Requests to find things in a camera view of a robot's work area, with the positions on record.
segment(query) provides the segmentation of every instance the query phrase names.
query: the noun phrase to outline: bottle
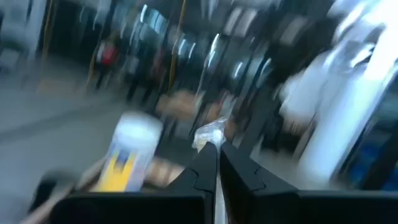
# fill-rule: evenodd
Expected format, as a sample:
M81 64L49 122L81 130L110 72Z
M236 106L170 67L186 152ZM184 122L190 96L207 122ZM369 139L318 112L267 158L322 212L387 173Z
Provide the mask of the bottle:
M124 113L113 134L96 191L140 191L163 124L141 112Z

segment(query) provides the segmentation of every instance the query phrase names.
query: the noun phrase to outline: yellow label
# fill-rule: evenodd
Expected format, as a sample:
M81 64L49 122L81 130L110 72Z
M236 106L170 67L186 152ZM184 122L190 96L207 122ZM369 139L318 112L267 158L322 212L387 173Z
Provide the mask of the yellow label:
M125 191L131 172L134 168L135 154L117 151L110 159L105 172L100 179L96 191L123 192Z

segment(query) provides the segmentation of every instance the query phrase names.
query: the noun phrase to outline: white wall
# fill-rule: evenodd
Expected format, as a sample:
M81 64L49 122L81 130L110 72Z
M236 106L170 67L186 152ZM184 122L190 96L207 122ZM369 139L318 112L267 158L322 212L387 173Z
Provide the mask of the white wall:
M29 20L26 15L29 0L0 0L4 19L0 30L2 39L12 39L25 47L29 57L33 57L40 39L47 0L33 0Z

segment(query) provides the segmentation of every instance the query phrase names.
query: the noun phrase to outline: plastic bag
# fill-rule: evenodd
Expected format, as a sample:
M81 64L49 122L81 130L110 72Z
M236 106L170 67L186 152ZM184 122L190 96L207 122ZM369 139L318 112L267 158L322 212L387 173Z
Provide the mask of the plastic bag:
M217 150L219 150L221 145L226 141L224 128L227 120L226 118L219 118L198 128L195 132L192 147L199 152L207 142L211 142L217 147Z

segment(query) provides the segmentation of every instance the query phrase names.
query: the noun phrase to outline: person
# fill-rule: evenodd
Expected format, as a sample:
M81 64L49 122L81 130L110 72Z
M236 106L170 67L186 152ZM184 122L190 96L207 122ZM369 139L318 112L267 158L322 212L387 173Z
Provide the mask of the person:
M106 40L101 41L97 51L96 66L99 73L95 88L99 90L106 74L112 69L118 58L118 48L116 46L117 33L111 34Z

